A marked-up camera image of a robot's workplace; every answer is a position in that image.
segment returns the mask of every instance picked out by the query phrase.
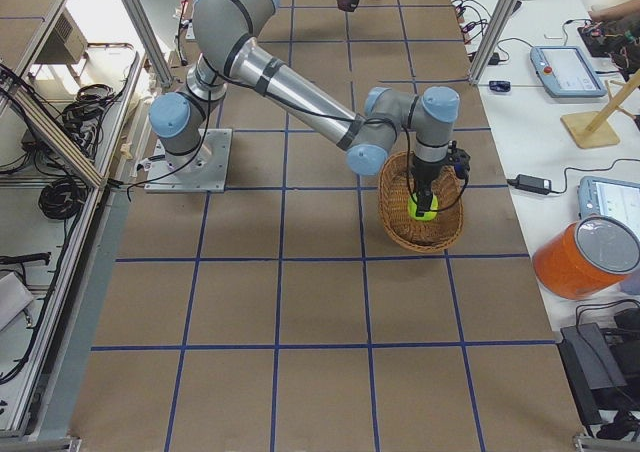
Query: brown woven basket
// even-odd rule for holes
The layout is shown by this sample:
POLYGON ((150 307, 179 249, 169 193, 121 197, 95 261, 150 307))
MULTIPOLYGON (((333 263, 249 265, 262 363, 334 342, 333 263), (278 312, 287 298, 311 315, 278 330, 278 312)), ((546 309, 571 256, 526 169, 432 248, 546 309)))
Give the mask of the brown woven basket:
MULTIPOLYGON (((424 254, 441 252, 451 246, 462 232, 462 200, 435 219, 423 222, 409 217, 407 204, 407 154, 389 157, 378 179, 378 212, 385 231, 405 249, 424 254)), ((439 207, 453 203, 460 193, 460 184, 451 167, 443 167, 432 190, 439 207)))

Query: green ball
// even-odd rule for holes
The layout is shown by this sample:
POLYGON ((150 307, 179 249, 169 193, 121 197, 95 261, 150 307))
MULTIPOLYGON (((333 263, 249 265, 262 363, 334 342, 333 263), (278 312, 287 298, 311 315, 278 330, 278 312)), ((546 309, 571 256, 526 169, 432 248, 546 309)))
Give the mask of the green ball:
MULTIPOLYGON (((427 222, 429 220, 433 220, 436 218, 436 215, 438 215, 437 212, 427 212, 425 213, 422 217, 418 217, 416 215, 416 213, 418 212, 418 205, 416 204, 417 201, 417 197, 416 194, 413 194, 412 197, 409 197, 408 203, 407 203, 407 209, 409 211, 409 217, 411 217, 414 220, 421 220, 423 222, 427 222)), ((431 201, 431 207, 429 207, 430 209, 437 209, 438 208, 438 198, 434 195, 433 196, 433 200, 431 201)))

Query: wooden block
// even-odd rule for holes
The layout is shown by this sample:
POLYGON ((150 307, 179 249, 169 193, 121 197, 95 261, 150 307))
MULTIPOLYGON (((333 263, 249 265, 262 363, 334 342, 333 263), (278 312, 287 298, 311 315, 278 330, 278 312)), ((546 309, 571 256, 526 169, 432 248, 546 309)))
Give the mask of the wooden block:
POLYGON ((581 149, 592 149, 620 143, 620 138, 606 120, 593 132, 586 130, 596 115, 598 115, 598 112, 580 112, 560 117, 573 140, 581 149))

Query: orange container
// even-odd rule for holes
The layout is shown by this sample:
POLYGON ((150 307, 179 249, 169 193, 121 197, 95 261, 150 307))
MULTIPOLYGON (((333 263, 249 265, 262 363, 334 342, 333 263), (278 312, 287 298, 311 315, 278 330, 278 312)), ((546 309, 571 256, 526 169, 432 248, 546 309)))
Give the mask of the orange container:
POLYGON ((610 217, 573 223, 533 256, 540 282, 567 299, 582 299, 624 280, 640 265, 640 242, 610 217))

